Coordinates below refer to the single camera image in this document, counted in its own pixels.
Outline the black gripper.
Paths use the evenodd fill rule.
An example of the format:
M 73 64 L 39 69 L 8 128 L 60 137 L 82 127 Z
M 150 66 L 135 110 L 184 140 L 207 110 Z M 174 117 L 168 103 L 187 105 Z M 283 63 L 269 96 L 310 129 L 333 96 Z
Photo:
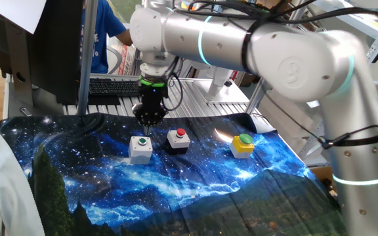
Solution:
M 141 84 L 139 92 L 142 98 L 141 104 L 135 104 L 132 112 L 138 122 L 143 126 L 144 134 L 149 135 L 152 128 L 163 121 L 168 112 L 162 106 L 162 100 L 166 94 L 166 86 L 151 86 Z

